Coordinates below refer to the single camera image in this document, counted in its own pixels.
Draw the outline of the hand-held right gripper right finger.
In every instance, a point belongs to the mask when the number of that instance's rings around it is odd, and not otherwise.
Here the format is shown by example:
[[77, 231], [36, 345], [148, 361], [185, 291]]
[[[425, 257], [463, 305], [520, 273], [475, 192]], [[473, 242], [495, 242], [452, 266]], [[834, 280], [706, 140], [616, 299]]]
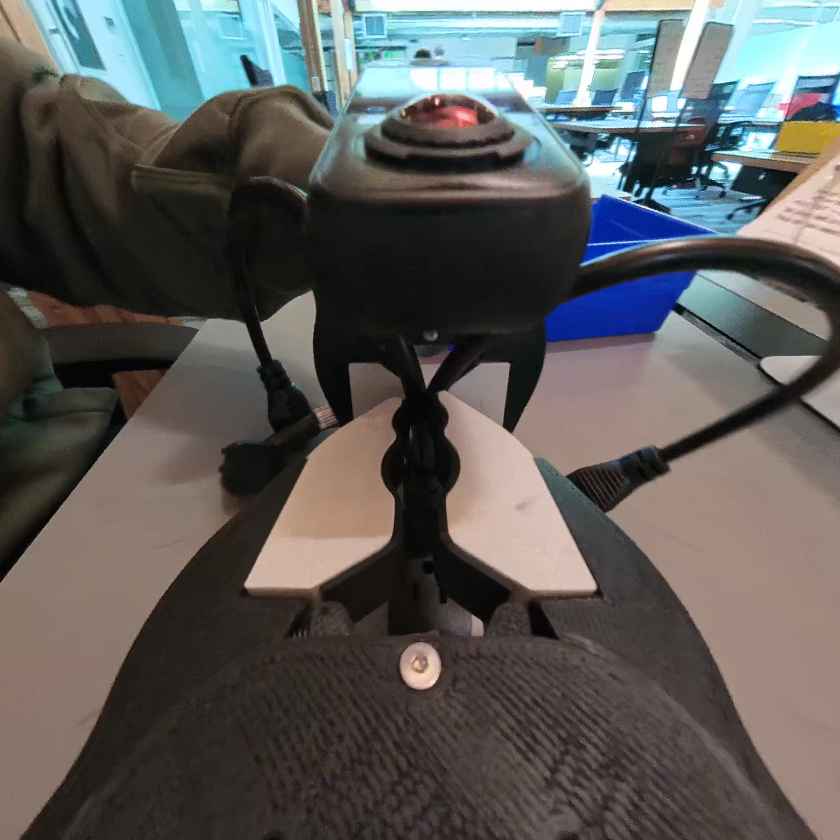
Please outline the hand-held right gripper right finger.
[[530, 451], [444, 392], [458, 477], [446, 496], [454, 566], [442, 588], [481, 621], [505, 602], [585, 599], [597, 583]]

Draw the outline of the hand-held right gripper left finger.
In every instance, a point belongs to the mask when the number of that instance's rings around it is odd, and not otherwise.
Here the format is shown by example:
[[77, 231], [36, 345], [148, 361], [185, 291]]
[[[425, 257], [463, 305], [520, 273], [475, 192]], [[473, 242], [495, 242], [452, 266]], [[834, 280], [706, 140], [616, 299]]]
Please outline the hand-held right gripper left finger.
[[245, 579], [247, 595], [339, 603], [354, 621], [394, 596], [406, 562], [403, 512], [382, 465], [400, 404], [384, 400], [305, 458]]

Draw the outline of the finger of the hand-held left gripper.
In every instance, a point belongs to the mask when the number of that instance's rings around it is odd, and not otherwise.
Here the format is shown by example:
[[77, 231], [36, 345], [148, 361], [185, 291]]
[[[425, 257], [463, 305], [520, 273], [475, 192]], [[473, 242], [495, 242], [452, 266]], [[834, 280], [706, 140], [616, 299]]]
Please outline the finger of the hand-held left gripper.
[[503, 425], [508, 395], [510, 363], [480, 362], [437, 399], [447, 406], [458, 401], [470, 406], [499, 426]]
[[367, 418], [391, 422], [404, 398], [399, 378], [373, 362], [350, 364], [350, 390], [354, 421]]

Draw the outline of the person's left forearm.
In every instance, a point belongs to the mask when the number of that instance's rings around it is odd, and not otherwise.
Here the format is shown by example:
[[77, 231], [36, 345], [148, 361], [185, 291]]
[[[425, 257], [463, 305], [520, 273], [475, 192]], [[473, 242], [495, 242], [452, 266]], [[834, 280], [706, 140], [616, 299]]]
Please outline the person's left forearm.
[[3, 284], [76, 307], [242, 319], [230, 194], [259, 176], [307, 189], [333, 129], [318, 101], [230, 91], [177, 122], [5, 38], [1, 83]]

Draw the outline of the blue plastic bin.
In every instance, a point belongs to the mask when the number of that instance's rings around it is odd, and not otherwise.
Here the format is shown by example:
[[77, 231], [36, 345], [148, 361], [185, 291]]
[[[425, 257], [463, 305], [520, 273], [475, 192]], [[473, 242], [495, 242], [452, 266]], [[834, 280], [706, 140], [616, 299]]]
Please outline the blue plastic bin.
[[[584, 261], [677, 238], [714, 236], [706, 227], [603, 195], [593, 202]], [[656, 333], [695, 278], [694, 270], [629, 281], [576, 298], [545, 319], [549, 343]]]

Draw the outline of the dark office desk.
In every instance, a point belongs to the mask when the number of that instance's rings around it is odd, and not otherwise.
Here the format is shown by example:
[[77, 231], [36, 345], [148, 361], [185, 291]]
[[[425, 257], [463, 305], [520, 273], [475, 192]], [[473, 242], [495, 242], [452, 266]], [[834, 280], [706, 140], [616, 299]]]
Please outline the dark office desk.
[[702, 117], [676, 121], [567, 119], [549, 121], [572, 149], [593, 158], [599, 140], [631, 144], [620, 168], [621, 187], [632, 197], [651, 198], [657, 189], [697, 185], [711, 125]]

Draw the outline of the whiteboard on stand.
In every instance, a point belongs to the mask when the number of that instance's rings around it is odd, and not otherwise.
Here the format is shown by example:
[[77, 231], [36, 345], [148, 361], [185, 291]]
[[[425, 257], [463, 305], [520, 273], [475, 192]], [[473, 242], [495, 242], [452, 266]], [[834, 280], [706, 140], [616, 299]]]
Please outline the whiteboard on stand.
[[679, 92], [682, 98], [708, 98], [731, 43], [733, 29], [733, 25], [719, 22], [708, 22], [704, 25]]
[[677, 18], [659, 21], [647, 74], [646, 99], [663, 96], [670, 90], [684, 33], [685, 26]]

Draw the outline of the printed instruction board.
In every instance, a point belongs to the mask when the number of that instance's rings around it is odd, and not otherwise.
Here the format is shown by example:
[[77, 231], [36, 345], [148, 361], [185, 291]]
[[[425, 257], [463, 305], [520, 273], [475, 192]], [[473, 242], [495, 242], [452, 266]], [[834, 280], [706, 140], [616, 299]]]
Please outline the printed instruction board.
[[839, 142], [826, 149], [738, 235], [806, 249], [838, 268]]

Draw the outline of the yellow bin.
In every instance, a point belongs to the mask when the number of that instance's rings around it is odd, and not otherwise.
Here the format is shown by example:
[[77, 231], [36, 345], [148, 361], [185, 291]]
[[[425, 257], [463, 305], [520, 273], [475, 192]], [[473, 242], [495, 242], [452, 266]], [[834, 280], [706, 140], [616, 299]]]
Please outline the yellow bin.
[[783, 122], [773, 142], [773, 149], [786, 154], [819, 155], [839, 139], [838, 121]]

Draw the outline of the black and red office chair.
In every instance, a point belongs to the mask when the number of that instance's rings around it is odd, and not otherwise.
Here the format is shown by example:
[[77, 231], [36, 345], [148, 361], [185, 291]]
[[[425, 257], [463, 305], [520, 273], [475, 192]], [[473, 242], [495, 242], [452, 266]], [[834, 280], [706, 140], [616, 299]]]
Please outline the black and red office chair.
[[838, 120], [834, 104], [839, 74], [798, 76], [784, 109], [784, 121], [830, 122]]

